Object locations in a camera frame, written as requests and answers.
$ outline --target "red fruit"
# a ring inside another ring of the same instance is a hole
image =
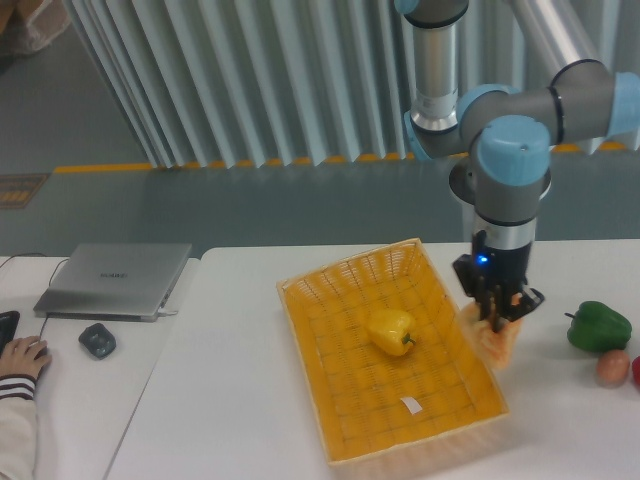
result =
[[[636,385],[640,385],[640,357],[637,357],[631,364],[631,371],[633,372],[633,381]]]

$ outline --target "silver laptop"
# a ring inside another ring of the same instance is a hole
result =
[[[38,316],[155,321],[191,245],[81,244],[33,308]]]

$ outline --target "sleeve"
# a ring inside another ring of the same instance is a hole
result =
[[[36,459],[35,379],[0,377],[0,479],[31,480]]]

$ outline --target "striped sleeve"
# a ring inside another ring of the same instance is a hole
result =
[[[36,380],[28,375],[5,375],[0,377],[0,400],[4,398],[23,398],[33,400]]]

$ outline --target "yellow bell pepper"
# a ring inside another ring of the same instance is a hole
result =
[[[401,356],[414,345],[411,332],[416,319],[404,310],[377,310],[371,314],[365,329],[371,341],[389,355]]]

